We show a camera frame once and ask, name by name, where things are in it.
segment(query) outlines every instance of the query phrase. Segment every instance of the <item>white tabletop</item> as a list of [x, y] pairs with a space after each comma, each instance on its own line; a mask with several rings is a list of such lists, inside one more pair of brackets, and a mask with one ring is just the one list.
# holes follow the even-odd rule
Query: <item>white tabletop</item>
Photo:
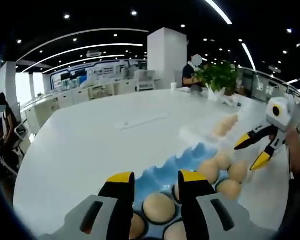
[[[16, 180], [14, 209], [33, 234], [51, 234], [63, 225], [70, 210], [89, 195], [98, 194], [110, 176], [133, 171], [138, 178], [145, 169], [160, 167], [169, 157], [190, 147], [180, 138], [183, 126], [212, 114], [217, 118], [225, 113], [252, 115], [256, 121], [264, 117], [264, 103], [245, 97], [240, 103], [242, 106], [235, 108], [216, 106], [188, 93], [156, 90], [61, 109], [46, 122], [28, 149]], [[124, 129], [127, 124], [136, 126]], [[246, 129], [253, 124], [247, 121]], [[280, 167], [270, 168], [270, 185], [281, 186], [280, 189], [251, 193], [266, 201], [259, 205], [267, 205], [273, 199], [281, 202], [274, 209], [278, 216], [271, 222], [264, 215], [251, 216], [258, 225], [267, 224], [270, 229], [278, 229], [281, 224], [289, 190], [287, 156], [278, 163], [273, 161], [271, 166], [276, 164]], [[261, 177], [256, 178], [256, 184], [266, 182]], [[246, 199], [242, 205], [256, 207], [249, 206], [249, 202]]]

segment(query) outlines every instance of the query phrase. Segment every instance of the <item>egg tray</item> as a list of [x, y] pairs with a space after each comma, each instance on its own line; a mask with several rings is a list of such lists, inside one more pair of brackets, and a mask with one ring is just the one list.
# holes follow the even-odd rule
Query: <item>egg tray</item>
[[[217, 149], [199, 143], [194, 149], [186, 149], [180, 158], [176, 156], [169, 158], [161, 168], [150, 167], [143, 172], [140, 178], [135, 180], [133, 210], [145, 222], [145, 231], [138, 239], [162, 240], [166, 229], [182, 220], [181, 204], [176, 200], [174, 193], [175, 184], [178, 181], [178, 171], [181, 169], [196, 171], [204, 161], [213, 158], [216, 153]], [[228, 172], [220, 170], [218, 180], [212, 185], [213, 188], [216, 189], [216, 186], [227, 178]], [[157, 224], [146, 217], [143, 211], [143, 203], [152, 193], [162, 193], [174, 202], [176, 211], [171, 221], [165, 224]]]

